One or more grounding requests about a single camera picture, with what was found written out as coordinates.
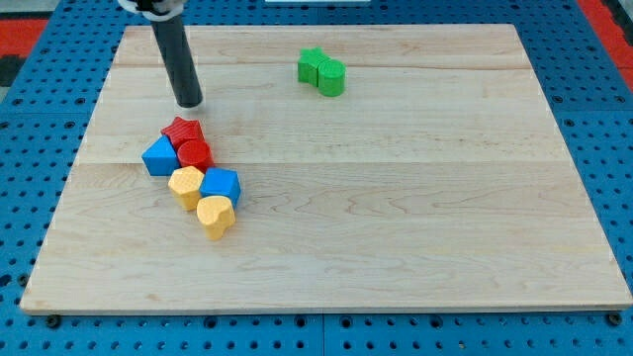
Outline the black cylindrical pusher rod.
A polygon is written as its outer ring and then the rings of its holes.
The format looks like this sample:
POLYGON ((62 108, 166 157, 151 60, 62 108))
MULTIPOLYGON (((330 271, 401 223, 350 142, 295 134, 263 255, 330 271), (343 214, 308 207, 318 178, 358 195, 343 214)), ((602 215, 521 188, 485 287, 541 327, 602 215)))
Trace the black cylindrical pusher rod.
POLYGON ((151 27, 177 104, 182 108, 199 106, 203 92, 182 17, 152 22, 151 27))

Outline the white rod mount collar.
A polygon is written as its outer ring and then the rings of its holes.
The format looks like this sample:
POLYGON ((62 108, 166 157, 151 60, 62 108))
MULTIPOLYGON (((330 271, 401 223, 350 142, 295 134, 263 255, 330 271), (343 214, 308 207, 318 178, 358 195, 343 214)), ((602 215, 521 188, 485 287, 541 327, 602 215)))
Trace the white rod mount collar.
POLYGON ((186 3, 187 0, 118 0, 124 10, 152 22, 165 22, 181 15, 186 3))

